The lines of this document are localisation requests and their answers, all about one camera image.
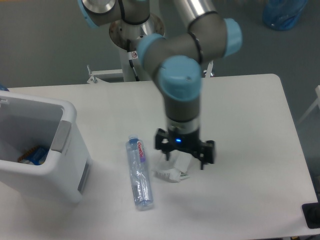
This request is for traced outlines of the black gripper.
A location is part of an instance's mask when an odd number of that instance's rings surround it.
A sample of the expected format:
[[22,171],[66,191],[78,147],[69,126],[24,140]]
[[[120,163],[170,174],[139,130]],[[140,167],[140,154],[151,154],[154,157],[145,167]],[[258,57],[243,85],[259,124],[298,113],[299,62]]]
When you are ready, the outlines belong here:
[[186,134],[172,130],[167,132],[158,128],[154,138],[154,148],[165,154],[166,161],[170,160],[173,150],[189,153],[200,161],[201,170],[205,165],[215,163],[215,141],[201,141],[199,128]]

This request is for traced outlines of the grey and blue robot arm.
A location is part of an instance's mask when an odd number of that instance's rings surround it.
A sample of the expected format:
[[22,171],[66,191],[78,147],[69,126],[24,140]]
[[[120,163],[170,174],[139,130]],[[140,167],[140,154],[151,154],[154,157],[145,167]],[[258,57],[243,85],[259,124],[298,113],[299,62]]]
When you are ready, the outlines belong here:
[[163,96],[167,130],[158,129],[154,147],[166,156],[174,150],[191,154],[202,165],[215,162],[213,140],[200,140],[201,64],[240,50],[239,24],[222,18],[210,0],[174,2],[187,33],[167,39],[151,25],[148,0],[80,0],[92,28],[120,23],[119,37],[136,52],[142,69]]

